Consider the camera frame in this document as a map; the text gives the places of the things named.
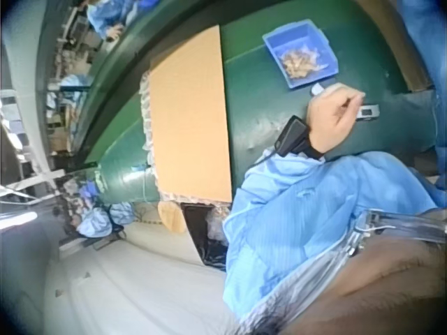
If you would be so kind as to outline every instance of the blue plastic tray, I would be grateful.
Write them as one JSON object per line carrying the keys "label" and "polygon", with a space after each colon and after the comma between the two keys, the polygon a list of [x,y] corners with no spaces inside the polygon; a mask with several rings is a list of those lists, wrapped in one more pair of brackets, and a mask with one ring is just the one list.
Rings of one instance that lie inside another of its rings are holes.
{"label": "blue plastic tray", "polygon": [[[311,20],[285,24],[265,34],[263,40],[291,89],[338,73],[338,60],[329,46],[328,39]],[[281,58],[288,51],[300,50],[305,45],[310,50],[316,49],[320,54],[316,59],[318,65],[327,64],[328,67],[311,72],[302,79],[291,79],[284,70]]]}

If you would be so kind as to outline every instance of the black wrist strap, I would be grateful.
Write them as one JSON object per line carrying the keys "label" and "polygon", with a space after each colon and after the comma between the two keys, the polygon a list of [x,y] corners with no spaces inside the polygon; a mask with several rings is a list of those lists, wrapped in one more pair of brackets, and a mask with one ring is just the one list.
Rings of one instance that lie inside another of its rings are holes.
{"label": "black wrist strap", "polygon": [[313,146],[310,144],[309,139],[305,139],[305,142],[307,142],[307,147],[302,151],[307,157],[313,158],[313,159],[320,159],[323,157],[323,154],[316,149],[313,148]]}
{"label": "black wrist strap", "polygon": [[316,160],[323,157],[323,154],[321,152],[317,151],[311,146],[308,137],[306,137],[303,141],[301,141],[301,143],[292,150],[292,153],[295,155],[298,155],[301,152],[304,153],[307,157]]}

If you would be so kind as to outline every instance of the hand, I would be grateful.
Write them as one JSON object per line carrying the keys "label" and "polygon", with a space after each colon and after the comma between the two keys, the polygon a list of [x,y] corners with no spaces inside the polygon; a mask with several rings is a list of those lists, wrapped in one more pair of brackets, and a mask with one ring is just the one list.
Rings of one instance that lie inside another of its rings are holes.
{"label": "hand", "polygon": [[107,31],[105,32],[105,34],[107,35],[107,37],[110,37],[113,40],[116,40],[117,38],[119,38],[123,32],[123,28],[124,26],[122,24],[116,24],[113,27],[109,27],[107,28]]}
{"label": "hand", "polygon": [[325,154],[348,137],[364,97],[365,93],[337,83],[310,101],[307,125],[315,150]]}

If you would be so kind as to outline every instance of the cardboard sheet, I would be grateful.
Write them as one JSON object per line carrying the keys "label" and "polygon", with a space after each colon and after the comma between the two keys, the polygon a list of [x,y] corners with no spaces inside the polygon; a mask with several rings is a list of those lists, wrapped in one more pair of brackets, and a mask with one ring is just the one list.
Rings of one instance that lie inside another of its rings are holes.
{"label": "cardboard sheet", "polygon": [[230,202],[219,27],[194,36],[151,69],[149,91],[160,190]]}

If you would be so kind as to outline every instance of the small parts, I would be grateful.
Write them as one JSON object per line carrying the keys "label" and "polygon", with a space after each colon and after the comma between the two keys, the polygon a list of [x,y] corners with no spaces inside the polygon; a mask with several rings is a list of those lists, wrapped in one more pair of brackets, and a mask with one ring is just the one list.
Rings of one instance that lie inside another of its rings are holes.
{"label": "small parts", "polygon": [[311,51],[305,45],[301,50],[290,50],[286,52],[281,61],[287,75],[291,79],[300,79],[307,77],[311,72],[316,72],[327,68],[328,65],[318,65],[316,59],[319,53],[314,50]]}

